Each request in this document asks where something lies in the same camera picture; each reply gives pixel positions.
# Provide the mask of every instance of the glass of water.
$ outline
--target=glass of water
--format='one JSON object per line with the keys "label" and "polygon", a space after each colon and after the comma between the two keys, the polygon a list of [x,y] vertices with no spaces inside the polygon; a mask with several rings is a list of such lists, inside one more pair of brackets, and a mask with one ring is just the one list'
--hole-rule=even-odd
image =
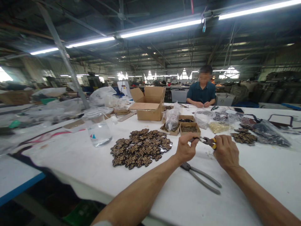
{"label": "glass of water", "polygon": [[112,140],[104,114],[97,108],[86,110],[82,119],[87,125],[90,139],[95,147],[103,146]]}

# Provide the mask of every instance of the forearm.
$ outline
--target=forearm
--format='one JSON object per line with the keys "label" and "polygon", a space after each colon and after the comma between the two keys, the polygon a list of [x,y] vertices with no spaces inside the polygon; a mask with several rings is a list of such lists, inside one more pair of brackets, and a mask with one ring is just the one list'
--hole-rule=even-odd
{"label": "forearm", "polygon": [[187,101],[188,103],[192,104],[192,105],[194,105],[194,104],[195,104],[195,101],[193,101],[193,100],[192,100],[192,99],[190,99],[190,98],[187,98],[187,99],[186,99],[186,101]]}
{"label": "forearm", "polygon": [[209,101],[209,105],[213,105],[215,103],[215,99],[212,99],[211,101]]}
{"label": "forearm", "polygon": [[181,165],[173,155],[118,194],[96,217],[112,225],[138,225],[149,213],[169,176]]}
{"label": "forearm", "polygon": [[301,225],[301,221],[239,167],[228,171],[243,191],[264,225]]}

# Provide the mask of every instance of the dark blue shirt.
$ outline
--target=dark blue shirt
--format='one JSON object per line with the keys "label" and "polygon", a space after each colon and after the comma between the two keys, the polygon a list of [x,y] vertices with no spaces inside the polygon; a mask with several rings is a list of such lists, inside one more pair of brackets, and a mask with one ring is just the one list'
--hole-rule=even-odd
{"label": "dark blue shirt", "polygon": [[209,102],[215,99],[215,85],[208,82],[206,87],[202,89],[199,82],[193,83],[188,90],[187,98],[203,104]]}

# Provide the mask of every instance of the mobile phone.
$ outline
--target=mobile phone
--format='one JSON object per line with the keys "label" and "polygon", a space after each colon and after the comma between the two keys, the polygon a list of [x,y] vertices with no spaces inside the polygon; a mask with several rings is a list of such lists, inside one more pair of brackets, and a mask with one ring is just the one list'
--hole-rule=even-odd
{"label": "mobile phone", "polygon": [[241,108],[234,108],[234,110],[238,113],[244,113],[244,111]]}

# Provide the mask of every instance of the yellow-handled pliers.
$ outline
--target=yellow-handled pliers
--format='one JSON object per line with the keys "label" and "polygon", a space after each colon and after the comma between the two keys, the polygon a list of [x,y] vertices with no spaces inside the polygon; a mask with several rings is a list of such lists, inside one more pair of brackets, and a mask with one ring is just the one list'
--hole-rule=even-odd
{"label": "yellow-handled pliers", "polygon": [[213,150],[216,150],[216,139],[215,138],[209,139],[207,137],[194,137],[190,140],[190,142],[194,141],[195,139],[199,139],[202,143],[204,143],[206,145],[210,145]]}

